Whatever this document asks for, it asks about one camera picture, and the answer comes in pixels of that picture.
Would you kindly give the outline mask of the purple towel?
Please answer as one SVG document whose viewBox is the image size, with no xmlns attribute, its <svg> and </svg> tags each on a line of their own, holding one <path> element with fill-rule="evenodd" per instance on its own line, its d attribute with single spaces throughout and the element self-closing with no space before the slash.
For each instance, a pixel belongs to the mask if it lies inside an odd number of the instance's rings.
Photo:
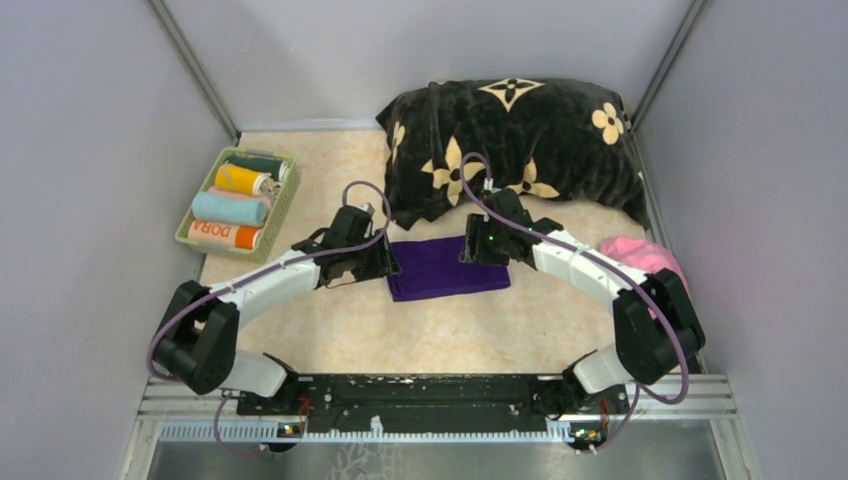
<svg viewBox="0 0 848 480">
<path fill-rule="evenodd" d="M 464 237 L 398 241 L 391 251 L 400 272 L 387 278 L 394 302 L 475 294 L 511 286 L 504 266 L 462 263 Z"/>
</svg>

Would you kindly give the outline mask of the black floral blanket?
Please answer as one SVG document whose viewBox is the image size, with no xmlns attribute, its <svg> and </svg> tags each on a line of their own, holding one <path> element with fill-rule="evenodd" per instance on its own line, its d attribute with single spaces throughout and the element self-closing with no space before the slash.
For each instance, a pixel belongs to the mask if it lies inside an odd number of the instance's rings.
<svg viewBox="0 0 848 480">
<path fill-rule="evenodd" d="M 376 117 L 386 133 L 392 220 L 409 230 L 495 187 L 552 201 L 587 200 L 651 225 L 622 97 L 574 79 L 431 82 Z"/>
</svg>

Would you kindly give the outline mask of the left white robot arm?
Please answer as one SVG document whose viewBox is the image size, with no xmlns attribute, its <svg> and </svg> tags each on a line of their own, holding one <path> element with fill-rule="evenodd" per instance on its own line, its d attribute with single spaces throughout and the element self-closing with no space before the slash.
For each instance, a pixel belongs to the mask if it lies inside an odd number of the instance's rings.
<svg viewBox="0 0 848 480">
<path fill-rule="evenodd" d="M 239 332 L 269 310 L 344 275 L 364 282 L 397 273 L 386 231 L 373 217 L 370 204 L 342 206 L 329 227 L 275 261 L 211 286 L 181 284 L 148 348 L 149 367 L 199 395 L 238 390 L 259 396 L 277 414 L 292 411 L 300 399 L 296 372 L 270 354 L 238 350 Z"/>
</svg>

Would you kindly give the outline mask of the light blue towel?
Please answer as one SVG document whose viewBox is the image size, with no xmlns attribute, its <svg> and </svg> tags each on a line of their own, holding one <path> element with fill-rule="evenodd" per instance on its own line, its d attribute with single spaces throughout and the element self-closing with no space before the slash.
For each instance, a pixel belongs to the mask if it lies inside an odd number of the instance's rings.
<svg viewBox="0 0 848 480">
<path fill-rule="evenodd" d="M 236 199 L 200 192 L 192 200 L 191 211 L 198 220 L 261 227 L 268 207 L 258 199 Z"/>
</svg>

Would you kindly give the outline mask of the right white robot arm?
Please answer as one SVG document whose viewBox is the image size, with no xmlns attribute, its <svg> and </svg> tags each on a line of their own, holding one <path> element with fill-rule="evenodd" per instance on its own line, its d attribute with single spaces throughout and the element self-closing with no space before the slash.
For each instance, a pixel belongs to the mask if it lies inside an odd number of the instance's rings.
<svg viewBox="0 0 848 480">
<path fill-rule="evenodd" d="M 612 317 L 613 342 L 563 372 L 563 398 L 569 408 L 588 412 L 604 390 L 628 382 L 648 391 L 674 369 L 681 374 L 679 392 L 654 397 L 668 405 L 686 397 L 687 360 L 704 346 L 705 335 L 679 275 L 668 268 L 650 273 L 612 260 L 561 224 L 549 218 L 533 220 L 511 190 L 471 199 L 481 211 L 468 218 L 462 261 L 524 263 L 568 282 Z"/>
</svg>

